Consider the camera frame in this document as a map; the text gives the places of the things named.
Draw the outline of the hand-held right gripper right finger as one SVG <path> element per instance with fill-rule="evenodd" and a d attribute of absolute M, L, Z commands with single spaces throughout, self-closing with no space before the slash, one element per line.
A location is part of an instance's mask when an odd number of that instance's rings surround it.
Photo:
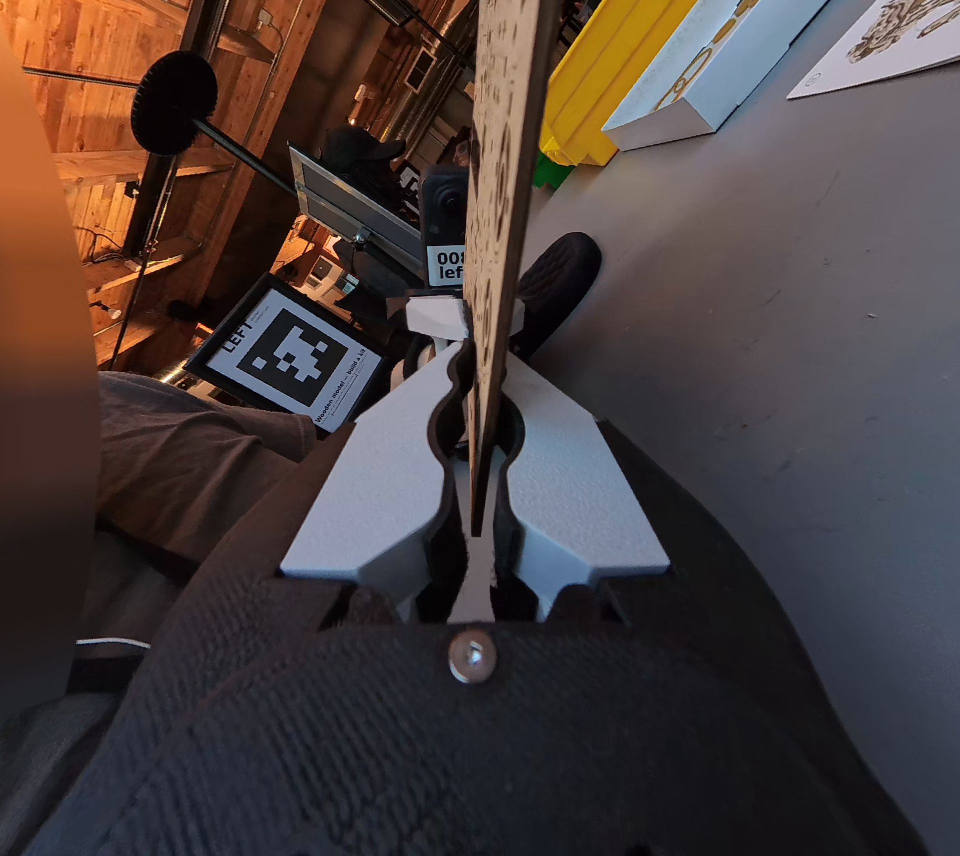
<path fill-rule="evenodd" d="M 522 361 L 507 365 L 498 445 L 497 618 L 542 622 L 568 586 L 667 572 L 594 417 Z"/>

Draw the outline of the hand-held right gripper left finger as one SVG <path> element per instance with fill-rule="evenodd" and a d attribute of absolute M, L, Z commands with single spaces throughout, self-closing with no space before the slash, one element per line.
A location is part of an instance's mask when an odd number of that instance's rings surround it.
<path fill-rule="evenodd" d="M 473 377 L 472 342 L 453 343 L 356 419 L 280 564 L 285 577 L 370 587 L 447 622 L 468 563 L 454 451 Z"/>

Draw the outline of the laser-cut wooden parts sheet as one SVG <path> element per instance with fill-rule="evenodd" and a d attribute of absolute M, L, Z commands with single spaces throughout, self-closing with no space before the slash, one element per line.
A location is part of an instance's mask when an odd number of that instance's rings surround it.
<path fill-rule="evenodd" d="M 475 360 L 467 409 L 475 538 L 483 529 L 560 9 L 561 0 L 479 0 L 463 280 Z"/>

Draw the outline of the grey rectangular panel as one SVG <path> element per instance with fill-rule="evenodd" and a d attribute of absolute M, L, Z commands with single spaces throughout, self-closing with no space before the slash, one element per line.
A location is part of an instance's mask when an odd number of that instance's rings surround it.
<path fill-rule="evenodd" d="M 422 274 L 425 251 L 419 225 L 364 195 L 294 144 L 288 149 L 302 215 L 342 238 L 355 241 L 362 236 L 409 272 Z"/>

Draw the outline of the black office chair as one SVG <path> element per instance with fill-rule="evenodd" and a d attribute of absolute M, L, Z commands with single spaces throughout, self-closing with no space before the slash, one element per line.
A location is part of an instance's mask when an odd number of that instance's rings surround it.
<path fill-rule="evenodd" d="M 400 205 L 402 186 L 391 161 L 402 157 L 406 141 L 381 142 L 363 128 L 344 124 L 329 130 L 319 160 L 330 173 L 385 207 Z"/>

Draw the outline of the green plastic bin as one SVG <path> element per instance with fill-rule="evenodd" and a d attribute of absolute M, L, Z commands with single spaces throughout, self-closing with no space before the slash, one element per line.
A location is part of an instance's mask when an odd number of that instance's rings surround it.
<path fill-rule="evenodd" d="M 550 187 L 552 190 L 556 190 L 575 169 L 575 165 L 558 163 L 543 151 L 538 151 L 534 166 L 533 186 L 536 189 Z"/>

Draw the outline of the framed marker sign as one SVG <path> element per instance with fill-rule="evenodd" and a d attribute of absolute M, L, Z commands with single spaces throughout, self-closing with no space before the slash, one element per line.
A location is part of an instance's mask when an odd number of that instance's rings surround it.
<path fill-rule="evenodd" d="M 254 407 L 306 416 L 332 433 L 371 403 L 388 361 L 384 346 L 264 274 L 183 367 Z"/>

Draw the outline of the yellow plastic bin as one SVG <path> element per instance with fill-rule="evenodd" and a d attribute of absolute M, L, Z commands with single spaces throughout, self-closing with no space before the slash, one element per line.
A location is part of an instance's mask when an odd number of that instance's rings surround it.
<path fill-rule="evenodd" d="M 549 79 L 540 150 L 560 165 L 609 162 L 603 126 L 696 2 L 602 0 Z"/>

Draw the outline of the black round disc with pole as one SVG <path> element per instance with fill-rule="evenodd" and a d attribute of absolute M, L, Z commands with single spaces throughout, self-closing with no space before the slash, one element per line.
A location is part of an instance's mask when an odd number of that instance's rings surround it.
<path fill-rule="evenodd" d="M 204 134 L 295 197 L 297 190 L 292 182 L 211 123 L 218 94 L 215 72 L 203 56 L 185 50 L 163 56 L 136 89 L 130 110 L 134 138 L 149 154 L 176 156 L 186 152 L 198 134 Z"/>

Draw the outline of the printed instruction booklet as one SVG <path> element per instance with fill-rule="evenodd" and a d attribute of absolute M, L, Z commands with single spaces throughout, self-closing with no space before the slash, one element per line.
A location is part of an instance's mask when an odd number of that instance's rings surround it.
<path fill-rule="evenodd" d="M 876 0 L 788 94 L 818 95 L 956 61 L 959 0 Z"/>

